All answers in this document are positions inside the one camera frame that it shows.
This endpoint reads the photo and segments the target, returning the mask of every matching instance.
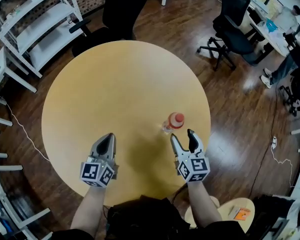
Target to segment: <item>chair seat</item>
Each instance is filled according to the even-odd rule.
[[[225,29],[218,32],[226,47],[236,54],[244,55],[254,52],[254,48],[244,33],[238,28]]]
[[[72,54],[76,57],[92,47],[120,39],[121,38],[114,34],[109,28],[102,27],[91,33],[89,37],[83,35],[79,36],[72,47]]]

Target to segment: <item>chair backrest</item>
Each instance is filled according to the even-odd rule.
[[[250,0],[222,0],[221,15],[229,16],[237,26],[240,26]]]
[[[122,38],[132,36],[133,27],[147,0],[105,0],[103,23]]]

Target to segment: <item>jeans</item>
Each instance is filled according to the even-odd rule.
[[[292,58],[291,54],[289,54],[284,61],[280,64],[278,69],[271,74],[270,84],[273,85],[285,78],[290,72],[297,69],[298,66]]]

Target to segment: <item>white shirt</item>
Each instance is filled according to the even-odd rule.
[[[285,6],[283,6],[282,11],[279,12],[279,15],[273,20],[273,22],[284,33],[286,33],[289,29],[296,32],[298,28],[296,16],[294,16],[291,10]]]

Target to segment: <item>plastic bottle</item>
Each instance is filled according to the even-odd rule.
[[[162,130],[166,133],[172,133],[174,130],[181,128],[185,123],[185,116],[178,112],[173,112],[168,119],[163,122]]]

